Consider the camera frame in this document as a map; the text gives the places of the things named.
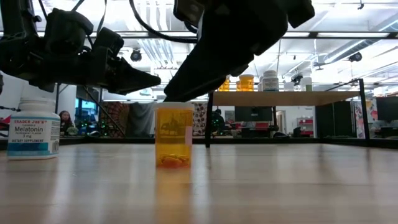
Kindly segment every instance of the ceiling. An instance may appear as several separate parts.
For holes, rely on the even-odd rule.
[[[43,0],[43,2],[46,11],[50,12],[53,7],[70,10],[77,0]],[[378,32],[398,22],[398,0],[363,0],[364,7],[361,10],[358,10],[359,0],[313,0],[312,2],[316,9],[316,16],[295,30]],[[35,13],[43,17],[38,0],[33,0],[33,3]],[[154,29],[186,30],[183,23],[174,18],[173,4],[173,0],[136,0],[140,15]],[[103,1],[86,0],[78,12],[85,15],[96,29],[104,12]],[[128,0],[108,1],[104,26],[115,31],[142,30],[132,14]],[[39,31],[44,31],[44,27],[45,22],[37,26]],[[237,27],[236,30],[245,32],[244,27]],[[398,81],[397,40],[380,40],[361,49],[363,59],[360,62],[351,63],[343,58],[321,66],[322,70],[313,66],[314,62],[319,62],[319,56],[337,54],[342,46],[349,47],[357,42],[357,40],[341,39],[283,39],[264,54],[256,57],[245,73],[259,77],[266,70],[277,70],[280,81],[289,81],[290,77],[297,73],[311,74],[315,83],[346,82],[356,77],[364,77],[365,82]],[[143,53],[142,60],[131,62],[132,66],[156,73],[161,77],[162,82],[167,83],[193,47],[193,45],[171,43],[159,39],[126,39],[122,53],[129,56],[133,48],[140,48]]]

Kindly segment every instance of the prescription bottle label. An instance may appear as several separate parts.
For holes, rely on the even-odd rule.
[[[8,156],[58,154],[60,120],[46,117],[11,117]]]

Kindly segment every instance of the computer monitor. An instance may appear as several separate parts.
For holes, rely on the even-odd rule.
[[[377,97],[376,103],[378,120],[398,120],[398,96]]]
[[[270,106],[235,106],[235,121],[272,121]]]

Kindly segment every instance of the security camera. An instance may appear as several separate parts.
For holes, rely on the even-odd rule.
[[[141,55],[140,51],[141,51],[140,49],[133,49],[133,50],[132,50],[132,53],[131,53],[131,55],[130,55],[130,59],[131,59],[133,62],[139,62],[139,61],[141,61],[142,55]]]
[[[362,54],[357,52],[351,56],[348,57],[348,60],[350,62],[359,62],[360,60],[362,60]]]

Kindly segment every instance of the wooden shelf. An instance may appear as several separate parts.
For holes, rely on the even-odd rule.
[[[214,92],[215,106],[320,106],[359,96],[358,91]]]

